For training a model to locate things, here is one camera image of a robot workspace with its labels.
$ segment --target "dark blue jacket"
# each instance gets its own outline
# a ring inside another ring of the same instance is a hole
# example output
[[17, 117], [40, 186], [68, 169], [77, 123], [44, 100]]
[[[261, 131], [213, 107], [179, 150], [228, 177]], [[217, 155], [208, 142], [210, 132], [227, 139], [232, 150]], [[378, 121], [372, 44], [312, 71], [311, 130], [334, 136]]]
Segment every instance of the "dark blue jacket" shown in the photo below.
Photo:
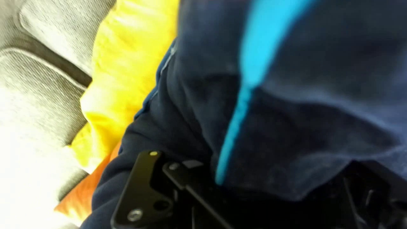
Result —
[[110, 228], [149, 150], [212, 164], [227, 188], [285, 200], [353, 160], [407, 179], [406, 21], [405, 0], [184, 0], [158, 85], [82, 228]]

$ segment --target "gray seat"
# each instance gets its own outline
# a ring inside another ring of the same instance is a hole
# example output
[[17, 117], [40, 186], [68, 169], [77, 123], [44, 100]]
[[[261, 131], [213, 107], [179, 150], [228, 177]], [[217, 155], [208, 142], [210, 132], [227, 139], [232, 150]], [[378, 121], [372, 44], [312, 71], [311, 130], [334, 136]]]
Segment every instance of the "gray seat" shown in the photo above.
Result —
[[75, 228], [53, 210], [86, 173], [64, 151], [114, 0], [0, 0], [0, 228]]

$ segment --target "orange fabric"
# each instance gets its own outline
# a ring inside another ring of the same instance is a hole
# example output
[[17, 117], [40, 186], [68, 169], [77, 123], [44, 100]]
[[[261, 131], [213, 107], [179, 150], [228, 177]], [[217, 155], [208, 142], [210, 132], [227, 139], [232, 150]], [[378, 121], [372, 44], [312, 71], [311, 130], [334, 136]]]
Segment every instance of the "orange fabric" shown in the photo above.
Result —
[[120, 145], [107, 156], [100, 167], [84, 178], [64, 200], [55, 207], [56, 212], [68, 216], [73, 224], [81, 225], [92, 212], [92, 196], [96, 191], [106, 167], [119, 155]]

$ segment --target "yellow cushion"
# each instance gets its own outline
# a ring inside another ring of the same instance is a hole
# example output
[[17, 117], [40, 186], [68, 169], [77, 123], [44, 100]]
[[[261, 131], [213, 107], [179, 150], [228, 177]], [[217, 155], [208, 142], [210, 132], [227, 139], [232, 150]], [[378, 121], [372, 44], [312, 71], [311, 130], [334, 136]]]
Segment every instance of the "yellow cushion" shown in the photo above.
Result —
[[93, 48], [93, 83], [82, 98], [88, 123], [72, 149], [92, 173], [120, 142], [156, 85], [156, 72], [176, 37], [180, 0], [117, 0]]

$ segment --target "seat cushion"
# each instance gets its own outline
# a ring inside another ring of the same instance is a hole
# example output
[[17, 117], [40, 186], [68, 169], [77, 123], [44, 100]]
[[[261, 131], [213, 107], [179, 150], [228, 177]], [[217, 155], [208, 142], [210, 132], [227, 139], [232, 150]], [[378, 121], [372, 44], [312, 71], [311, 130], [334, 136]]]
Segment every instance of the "seat cushion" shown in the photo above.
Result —
[[[82, 94], [83, 86], [30, 52], [0, 52], [0, 228], [55, 228], [53, 209], [84, 174], [61, 153], [86, 123]], [[30, 212], [25, 220], [22, 210]]]
[[100, 23], [115, 0], [27, 0], [22, 27], [54, 52], [91, 75], [91, 56]]
[[30, 51], [35, 56], [58, 66], [84, 86], [89, 85], [92, 80], [89, 75], [70, 61], [56, 55], [22, 28], [18, 18], [25, 1], [26, 0], [0, 0], [0, 51], [11, 47]]

